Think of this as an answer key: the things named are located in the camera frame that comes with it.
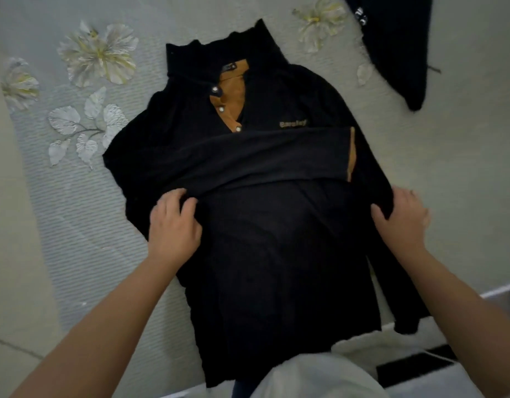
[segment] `person's right arm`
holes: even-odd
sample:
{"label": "person's right arm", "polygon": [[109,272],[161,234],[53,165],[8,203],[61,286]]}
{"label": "person's right arm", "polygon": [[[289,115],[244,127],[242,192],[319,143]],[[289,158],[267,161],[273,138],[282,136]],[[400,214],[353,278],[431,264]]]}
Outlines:
{"label": "person's right arm", "polygon": [[393,188],[386,220],[376,205],[372,218],[385,244],[409,274],[466,372],[487,398],[510,394],[510,319],[437,261],[424,246],[428,210],[418,196]]}

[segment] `clothing label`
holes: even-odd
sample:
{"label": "clothing label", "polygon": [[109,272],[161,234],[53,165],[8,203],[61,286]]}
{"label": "clothing label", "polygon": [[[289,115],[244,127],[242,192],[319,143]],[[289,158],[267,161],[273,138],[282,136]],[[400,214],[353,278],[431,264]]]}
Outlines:
{"label": "clothing label", "polygon": [[227,71],[233,71],[236,69],[236,64],[234,62],[225,64],[225,66],[222,67],[222,72],[225,73]]}
{"label": "clothing label", "polygon": [[295,121],[281,121],[279,123],[279,126],[281,126],[281,128],[286,128],[286,127],[304,127],[306,126],[306,123],[307,123],[307,120],[295,120]]}

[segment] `person's left hand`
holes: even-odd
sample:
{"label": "person's left hand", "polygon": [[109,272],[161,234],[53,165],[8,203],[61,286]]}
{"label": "person's left hand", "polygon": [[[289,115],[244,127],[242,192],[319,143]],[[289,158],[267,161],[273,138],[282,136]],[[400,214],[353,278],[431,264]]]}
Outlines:
{"label": "person's left hand", "polygon": [[148,258],[179,269],[200,245],[202,227],[194,218],[196,198],[189,198],[180,211],[178,188],[163,194],[150,213]]}

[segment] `floor tile grout line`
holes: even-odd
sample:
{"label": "floor tile grout line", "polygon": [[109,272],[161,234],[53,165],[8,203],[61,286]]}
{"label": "floor tile grout line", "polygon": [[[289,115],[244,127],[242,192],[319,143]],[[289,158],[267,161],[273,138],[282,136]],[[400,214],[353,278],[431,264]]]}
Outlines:
{"label": "floor tile grout line", "polygon": [[10,342],[7,342],[5,340],[2,340],[1,338],[0,338],[0,344],[6,346],[8,348],[12,348],[12,349],[14,349],[16,351],[22,352],[24,354],[27,354],[29,356],[32,356],[33,358],[36,358],[36,359],[39,359],[39,360],[42,360],[43,357],[44,357],[44,356],[42,356],[40,354],[37,354],[36,352],[33,352],[33,351],[25,349],[25,348],[18,347],[17,345],[14,345],[13,343],[10,343]]}

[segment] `person's left arm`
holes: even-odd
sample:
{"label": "person's left arm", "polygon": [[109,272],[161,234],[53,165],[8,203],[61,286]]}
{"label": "person's left arm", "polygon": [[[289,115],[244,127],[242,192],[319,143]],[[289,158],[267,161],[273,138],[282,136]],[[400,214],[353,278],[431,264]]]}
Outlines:
{"label": "person's left arm", "polygon": [[164,194],[150,214],[148,257],[87,314],[11,398],[110,397],[159,298],[200,244],[196,199]]}

